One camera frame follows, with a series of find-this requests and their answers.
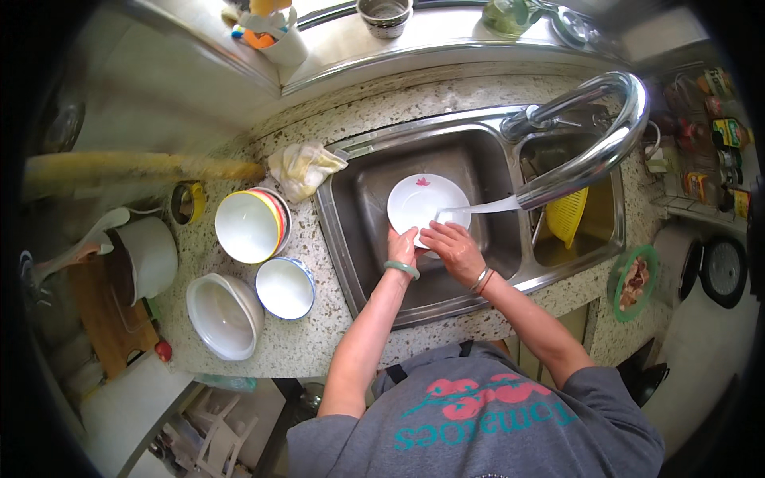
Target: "faucet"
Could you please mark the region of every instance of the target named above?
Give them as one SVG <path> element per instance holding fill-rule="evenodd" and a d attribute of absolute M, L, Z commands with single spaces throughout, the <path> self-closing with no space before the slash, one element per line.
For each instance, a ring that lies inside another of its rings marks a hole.
<path fill-rule="evenodd" d="M 516 199 L 524 210 L 532 210 L 568 196 L 606 177 L 610 169 L 619 164 L 643 136 L 648 123 L 648 94 L 637 76 L 612 71 L 585 81 L 543 106 L 530 105 L 502 121 L 500 134 L 507 141 L 518 143 L 530 133 L 557 125 L 581 126 L 562 120 L 559 116 L 568 109 L 583 106 L 609 93 L 624 94 L 624 106 L 614 123 L 603 138 L 587 151 L 519 187 Z"/>

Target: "hand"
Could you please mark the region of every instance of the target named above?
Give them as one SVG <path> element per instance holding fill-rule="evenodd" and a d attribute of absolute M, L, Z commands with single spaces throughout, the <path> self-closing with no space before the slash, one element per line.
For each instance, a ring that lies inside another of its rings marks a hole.
<path fill-rule="evenodd" d="M 417 258 L 427 251 L 415 247 L 415 236 L 417 236 L 416 227 L 412 227 L 410 230 L 399 236 L 393 229 L 393 226 L 389 224 L 388 260 L 403 262 L 404 264 L 409 264 L 413 268 L 417 268 Z"/>
<path fill-rule="evenodd" d="M 455 223 L 430 222 L 432 229 L 420 231 L 420 242 L 433 249 L 444 261 L 446 270 L 460 284 L 470 287 L 486 268 L 478 245 L 464 227 Z"/>

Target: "pink flower design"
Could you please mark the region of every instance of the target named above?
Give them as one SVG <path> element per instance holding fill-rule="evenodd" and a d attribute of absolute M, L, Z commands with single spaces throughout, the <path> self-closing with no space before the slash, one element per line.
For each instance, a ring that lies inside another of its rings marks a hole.
<path fill-rule="evenodd" d="M 508 380 L 518 380 L 520 379 L 519 376 L 517 376 L 514 373 L 500 373 L 499 375 L 495 375 L 491 378 L 492 382 L 499 382 L 501 380 L 508 379 Z"/>
<path fill-rule="evenodd" d="M 481 390 L 476 395 L 462 397 L 457 403 L 444 407 L 444 416 L 449 420 L 467 420 L 478 415 L 478 411 L 494 398 L 493 390 Z"/>
<path fill-rule="evenodd" d="M 438 379 L 430 384 L 425 391 L 431 392 L 434 397 L 444 397 L 458 392 L 467 392 L 478 388 L 478 384 L 470 379 L 451 380 Z"/>
<path fill-rule="evenodd" d="M 531 395 L 531 392 L 538 392 L 542 395 L 550 395 L 551 393 L 545 386 L 536 382 L 524 382 L 499 387 L 494 392 L 494 396 L 497 400 L 505 403 L 518 403 L 526 400 Z"/>

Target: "window sill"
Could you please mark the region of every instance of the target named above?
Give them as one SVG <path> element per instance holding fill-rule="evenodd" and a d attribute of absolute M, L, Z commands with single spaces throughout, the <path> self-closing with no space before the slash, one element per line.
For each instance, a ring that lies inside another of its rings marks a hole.
<path fill-rule="evenodd" d="M 605 62 L 628 67 L 589 44 L 583 50 L 566 46 L 552 30 L 549 18 L 540 19 L 518 41 L 502 39 L 483 26 L 481 10 L 450 7 L 415 11 L 404 33 L 392 40 L 372 37 L 358 14 L 302 31 L 311 54 L 297 67 L 279 68 L 282 96 L 319 85 L 329 91 L 378 76 L 453 63 L 526 60 L 585 65 Z"/>

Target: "sink basin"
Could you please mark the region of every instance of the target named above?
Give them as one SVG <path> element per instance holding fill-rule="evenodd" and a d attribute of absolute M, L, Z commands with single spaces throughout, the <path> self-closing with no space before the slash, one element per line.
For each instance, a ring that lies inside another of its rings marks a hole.
<path fill-rule="evenodd" d="M 550 171 L 582 153 L 596 141 L 597 136 L 588 133 L 548 135 L 529 139 L 521 147 L 519 155 L 523 179 L 530 181 L 536 175 Z M 539 237 L 534 247 L 537 262 L 545 267 L 555 267 L 604 247 L 614 234 L 616 208 L 614 186 L 610 176 L 590 185 L 584 213 L 571 248 L 566 249 L 563 241 L 552 235 L 545 222 L 540 225 Z M 540 212 L 541 208 L 531 214 L 532 224 L 537 224 Z"/>
<path fill-rule="evenodd" d="M 537 133 L 511 145 L 501 121 L 524 106 L 452 113 L 395 125 L 339 141 L 327 148 L 350 154 L 348 167 L 330 176 L 316 195 L 324 238 L 351 314 L 369 300 L 387 260 L 390 190 L 413 174 L 438 174 L 455 182 L 471 204 L 503 199 L 535 174 L 543 174 L 589 147 L 605 126 L 604 109 L 591 106 L 564 117 L 582 128 Z M 590 268 L 624 248 L 624 206 L 618 168 L 591 186 L 575 244 L 566 250 L 542 225 L 535 248 L 532 227 L 541 209 L 474 214 L 470 233 L 487 264 L 519 290 L 531 292 Z M 455 281 L 440 259 L 418 260 L 419 281 L 406 292 L 394 329 L 485 307 L 486 301 Z"/>
<path fill-rule="evenodd" d="M 388 260 L 388 194 L 400 180 L 421 173 L 453 181 L 471 204 L 513 193 L 505 151 L 491 133 L 481 129 L 412 139 L 350 161 L 348 168 L 333 176 L 331 192 L 365 300 L 383 276 L 383 263 Z M 491 267 L 503 277 L 516 273 L 521 262 L 517 213 L 473 215 L 470 234 Z M 409 285 L 402 311 L 465 295 L 440 259 L 423 257 L 418 269 L 422 276 Z"/>

